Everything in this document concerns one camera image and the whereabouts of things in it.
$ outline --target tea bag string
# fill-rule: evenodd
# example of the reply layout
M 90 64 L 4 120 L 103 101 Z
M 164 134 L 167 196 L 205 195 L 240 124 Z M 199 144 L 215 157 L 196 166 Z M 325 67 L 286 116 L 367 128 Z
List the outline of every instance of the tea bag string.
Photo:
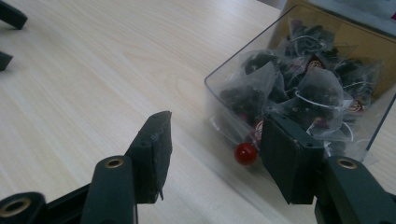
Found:
M 375 85 L 374 82 L 367 82 L 367 81 L 360 81 L 360 82 L 354 82 L 350 85 L 344 86 L 343 89 L 348 88 L 348 87 L 352 87 L 352 86 L 356 86 L 356 85 Z
M 304 39 L 304 38 L 311 40 L 310 42 L 305 41 L 306 47 L 311 48 L 311 47 L 314 47 L 315 45 L 317 46 L 315 49 L 306 49 L 306 51 L 318 51 L 318 50 L 322 50 L 322 49 L 326 48 L 326 42 L 323 39 L 316 39 L 310 35 L 300 35 L 300 36 L 297 36 L 297 37 L 289 40 L 289 42 L 294 42 L 294 41 Z
M 319 104 L 319 103 L 310 101 L 310 100 L 306 99 L 305 97 L 303 97 L 302 95 L 300 95 L 300 91 L 296 91 L 294 94 L 295 94 L 298 98 L 300 98 L 300 99 L 302 99 L 302 100 L 308 102 L 308 103 L 311 104 L 311 105 L 318 105 L 318 106 L 321 106 L 321 107 L 326 107 L 326 108 L 329 108 L 329 109 L 335 109 L 335 110 L 338 110 L 338 111 L 341 111 L 341 109 L 342 109 L 341 106 L 337 106 L 337 105 L 323 105 L 323 104 Z

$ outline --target clear plastic container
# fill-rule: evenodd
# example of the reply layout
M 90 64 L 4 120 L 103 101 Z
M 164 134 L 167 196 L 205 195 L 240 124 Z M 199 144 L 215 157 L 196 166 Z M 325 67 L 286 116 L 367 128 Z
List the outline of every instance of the clear plastic container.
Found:
M 332 117 L 339 118 L 338 115 L 340 114 L 342 116 L 340 119 L 334 119 L 331 124 L 326 123 L 325 125 L 326 128 L 329 128 L 338 122 L 334 126 L 335 128 L 329 130 L 333 134 L 330 140 L 326 137 L 322 139 L 320 134 L 315 135 L 315 129 L 310 129 L 312 127 L 303 127 L 303 129 L 323 142 L 326 148 L 324 157 L 344 155 L 363 161 L 395 99 L 396 88 L 394 84 L 396 83 L 396 76 L 393 75 L 393 72 L 396 71 L 396 63 L 394 62 L 396 40 L 394 37 L 379 34 L 352 21 L 334 16 L 318 7 L 309 4 L 302 5 L 290 6 L 288 4 L 287 11 L 283 16 L 206 77 L 208 119 L 220 133 L 220 136 L 225 139 L 230 149 L 234 150 L 239 144 L 248 142 L 257 150 L 260 150 L 261 129 L 262 125 L 265 125 L 265 123 L 262 123 L 263 114 L 270 110 L 285 113 L 283 110 L 285 101 L 280 100 L 274 104 L 274 100 L 269 99 L 269 94 L 274 90 L 274 86 L 278 85 L 279 71 L 281 71 L 283 79 L 288 78 L 290 81 L 289 77 L 285 77 L 285 68 L 279 70 L 280 64 L 294 66 L 293 69 L 295 70 L 300 69 L 300 73 L 305 74 L 299 80 L 301 84 L 301 80 L 308 73 L 309 64 L 313 64 L 314 67 L 324 67 L 324 69 L 335 73 L 335 76 L 340 79 L 335 72 L 335 67 L 339 68 L 342 61 L 350 62 L 358 59 L 363 66 L 367 65 L 368 67 L 367 70 L 362 70 L 363 74 L 364 71 L 366 73 L 371 71 L 372 74 L 375 74 L 375 85 L 371 86 L 373 89 L 370 90 L 369 97 L 364 99 L 365 105 L 359 104 L 353 107 L 353 104 L 357 103 L 353 92 L 340 96 L 344 97 L 342 102 L 347 103 L 347 106 L 344 107 L 342 104 L 326 105 L 325 103 L 312 102 L 311 98 L 307 99 L 307 97 L 299 94 L 302 92 L 296 91 L 298 89 L 294 89 L 293 94 L 288 93 L 288 100 L 297 96 L 300 101 L 316 104 L 314 107 L 330 109 Z M 295 29 L 292 26 L 297 21 L 306 27 L 320 26 L 320 29 L 325 31 L 326 35 L 322 35 L 321 38 L 318 38 L 318 35 L 315 34 L 311 34 L 309 37 L 294 35 Z M 288 61 L 290 58 L 282 58 L 280 60 L 282 63 L 279 63 L 279 51 L 282 51 L 280 54 L 285 54 L 283 42 L 285 40 L 292 42 L 304 38 L 314 41 L 307 41 L 299 46 L 293 43 L 294 56 L 290 56 L 292 60 Z M 324 62 L 320 59 L 323 55 L 316 54 L 316 47 L 321 48 L 320 52 L 330 52 L 336 48 L 339 58 L 335 63 L 328 64 L 330 60 Z M 306 48 L 313 48 L 313 51 L 306 52 Z M 296 49 L 301 49 L 300 52 L 297 52 L 297 56 L 295 55 Z M 315 65 L 314 59 L 317 58 L 323 64 Z M 348 83 L 348 86 L 357 85 L 357 83 L 359 84 L 359 81 L 354 79 L 354 82 Z M 325 94 L 320 91 L 315 93 L 318 96 Z M 350 113 L 347 114 L 346 111 L 357 107 L 359 113 L 352 115 L 353 119 L 351 119 L 349 117 Z M 314 120 L 318 126 L 319 122 L 315 118 Z M 336 147 L 340 144 L 342 145 L 341 149 L 329 147 L 329 145 Z

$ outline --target wood grain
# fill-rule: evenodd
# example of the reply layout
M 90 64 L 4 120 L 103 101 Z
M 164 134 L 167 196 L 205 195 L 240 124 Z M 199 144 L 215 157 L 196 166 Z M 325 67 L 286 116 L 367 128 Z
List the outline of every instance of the wood grain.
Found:
M 205 121 L 204 78 L 278 16 L 255 0 L 20 0 L 21 31 L 0 24 L 0 198 L 39 191 L 50 202 L 125 152 L 147 117 L 173 112 L 163 202 L 141 223 L 315 223 L 287 205 L 259 163 L 250 169 Z M 391 110 L 371 170 L 393 193 Z

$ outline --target white string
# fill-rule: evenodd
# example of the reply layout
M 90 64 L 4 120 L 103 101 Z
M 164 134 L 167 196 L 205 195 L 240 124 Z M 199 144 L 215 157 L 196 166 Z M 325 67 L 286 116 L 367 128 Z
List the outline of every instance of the white string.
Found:
M 336 109 L 336 110 L 341 110 L 341 108 L 342 108 L 341 106 L 337 106 L 337 105 L 322 105 L 322 104 L 319 104 L 319 103 L 310 101 L 310 100 L 306 99 L 305 97 L 303 97 L 302 95 L 300 95 L 299 92 L 300 92 L 300 91 L 296 91 L 294 94 L 295 94 L 298 98 L 300 98 L 300 99 L 302 99 L 302 100 L 308 102 L 309 104 L 318 105 L 318 106 L 321 106 L 321 107 L 326 107 L 326 108 Z
M 349 132 L 350 132 L 350 141 L 351 142 L 353 142 L 353 140 L 354 140 L 354 135 L 353 135 L 353 131 L 352 131 L 352 129 L 349 127 L 349 125 L 347 125 L 347 123 L 345 123 L 345 122 L 343 122 L 343 124 L 347 127 L 347 129 L 349 130 Z
M 359 84 L 371 84 L 371 85 L 374 85 L 375 83 L 374 82 L 365 82 L 365 81 L 354 82 L 354 83 L 352 83 L 350 85 L 347 85 L 347 86 L 345 86 L 343 88 L 345 89 L 345 88 L 348 88 L 348 87 L 351 87 L 351 86 L 356 86 L 356 85 L 359 85 Z

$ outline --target transparent box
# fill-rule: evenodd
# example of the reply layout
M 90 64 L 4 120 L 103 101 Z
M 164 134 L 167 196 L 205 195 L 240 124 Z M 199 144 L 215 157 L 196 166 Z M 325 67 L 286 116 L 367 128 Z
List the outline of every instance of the transparent box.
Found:
M 306 37 L 297 35 L 296 37 L 294 36 L 295 33 L 293 33 L 296 32 L 296 28 L 293 25 L 296 21 L 299 22 L 297 22 L 298 26 L 301 26 L 301 24 L 305 27 L 319 25 L 326 34 L 319 35 L 321 37 L 324 36 L 322 39 L 320 39 L 318 35 L 309 35 Z M 334 132 L 339 132 L 340 134 L 336 135 L 336 137 L 330 137 L 330 140 L 326 139 L 326 137 L 322 137 L 322 135 L 318 138 L 319 141 L 323 142 L 326 148 L 324 157 L 344 155 L 358 161 L 363 161 L 395 99 L 396 88 L 394 84 L 396 83 L 396 76 L 393 73 L 396 71 L 396 63 L 394 62 L 396 58 L 396 39 L 393 36 L 381 34 L 376 30 L 333 15 L 331 12 L 326 12 L 318 7 L 314 7 L 305 1 L 289 1 L 283 15 L 275 23 L 247 43 L 247 45 L 236 52 L 232 58 L 206 77 L 205 85 L 208 92 L 208 119 L 215 130 L 220 133 L 220 136 L 224 138 L 229 149 L 234 149 L 241 143 L 249 142 L 257 150 L 260 150 L 261 137 L 265 137 L 265 133 L 262 135 L 262 125 L 265 125 L 265 123 L 262 122 L 263 114 L 268 111 L 285 113 L 283 109 L 285 108 L 285 104 L 282 105 L 282 109 L 278 109 L 278 105 L 284 102 L 276 103 L 274 106 L 274 102 L 269 98 L 269 94 L 272 94 L 274 86 L 277 85 L 275 84 L 277 83 L 277 77 L 268 79 L 263 74 L 270 73 L 271 75 L 268 76 L 278 75 L 280 66 L 279 58 L 280 56 L 283 57 L 285 54 L 285 40 L 287 42 L 289 41 L 287 46 L 290 46 L 290 42 L 293 42 L 294 51 L 298 51 L 298 48 L 303 49 L 301 46 L 307 46 L 307 48 L 312 47 L 310 45 L 312 41 L 308 41 L 308 44 L 305 43 L 306 41 L 304 44 L 294 43 L 304 38 L 314 40 L 315 44 L 318 44 L 318 47 L 322 49 L 317 51 L 313 49 L 312 52 L 315 53 L 311 51 L 306 53 L 304 50 L 301 50 L 302 53 L 297 53 L 298 55 L 296 56 L 297 58 L 303 58 L 300 61 L 294 61 L 295 59 L 290 55 L 289 58 L 286 57 L 287 59 L 282 58 L 280 60 L 282 62 L 289 62 L 282 63 L 282 66 L 285 64 L 287 66 L 294 66 L 296 62 L 300 62 L 298 65 L 302 70 L 296 72 L 299 73 L 298 75 L 302 74 L 298 82 L 299 84 L 301 84 L 304 77 L 307 76 L 308 71 L 309 73 L 313 73 L 312 71 L 319 71 L 320 69 L 331 71 L 335 74 L 340 83 L 346 83 L 346 80 L 350 81 L 350 79 L 353 79 L 352 75 L 347 73 L 343 74 L 343 78 L 340 78 L 338 72 L 335 72 L 340 71 L 341 62 L 359 62 L 361 67 L 363 67 L 360 67 L 360 71 L 364 80 L 362 81 L 362 79 L 355 78 L 352 84 L 349 83 L 348 87 L 343 86 L 342 89 L 346 91 L 347 88 L 350 88 L 350 85 L 358 85 L 356 83 L 359 82 L 362 83 L 361 85 L 371 85 L 371 89 L 369 88 L 370 90 L 368 90 L 369 97 L 367 97 L 366 94 L 366 98 L 364 99 L 365 102 L 359 103 L 356 106 L 353 105 L 363 98 L 360 95 L 359 99 L 356 98 L 356 92 L 347 92 L 347 94 L 339 96 L 340 99 L 343 99 L 340 101 L 342 102 L 341 105 L 326 105 L 324 103 L 312 102 L 312 100 L 310 100 L 311 98 L 307 99 L 297 93 L 301 93 L 299 84 L 297 84 L 297 87 L 293 87 L 295 88 L 294 94 L 288 95 L 289 100 L 294 96 L 299 96 L 300 98 L 298 100 L 300 101 L 303 99 L 306 103 L 311 102 L 312 104 L 316 104 L 313 105 L 313 107 L 320 107 L 322 109 L 325 107 L 325 109 L 337 110 L 337 115 L 335 116 L 333 113 L 332 116 L 337 117 L 338 121 L 329 121 L 329 119 L 326 119 L 327 123 L 324 125 L 324 129 L 329 128 L 335 123 L 335 128 L 329 130 L 329 133 L 333 134 Z M 337 49 L 334 62 L 329 63 L 330 60 L 324 60 L 326 61 L 324 63 L 321 61 L 320 57 L 323 56 L 321 53 L 324 51 L 330 52 L 333 49 Z M 249 65 L 252 61 L 259 61 L 262 55 L 266 56 L 262 59 L 266 61 L 266 63 Z M 318 65 L 317 67 L 320 69 L 315 68 L 307 70 L 308 67 L 311 66 L 309 64 L 315 63 L 312 60 L 314 57 L 311 56 L 315 56 L 316 58 L 317 56 L 319 57 L 318 60 L 321 61 L 322 65 Z M 253 72 L 250 73 L 249 71 L 248 73 L 247 67 L 253 69 Z M 261 75 L 257 75 L 255 73 L 257 71 L 260 71 Z M 285 84 L 285 78 L 283 79 L 283 87 L 285 88 L 287 85 Z M 328 82 L 328 80 L 317 81 L 318 84 L 323 82 Z M 320 98 L 321 95 L 326 94 L 326 91 L 317 91 L 313 95 L 319 96 Z M 247 102 L 250 102 L 253 98 L 259 98 L 260 100 L 252 101 L 253 103 L 248 104 Z M 350 108 L 356 107 L 359 108 L 359 113 L 354 114 L 352 116 L 353 119 L 350 119 L 349 110 Z M 255 114 L 253 116 L 255 117 L 254 119 L 251 119 L 248 115 L 251 111 Z M 315 121 L 313 124 L 315 123 L 316 126 L 319 126 L 319 122 L 316 119 L 316 117 L 313 118 Z M 306 131 L 312 134 L 311 131 L 313 131 L 313 129 L 306 129 Z

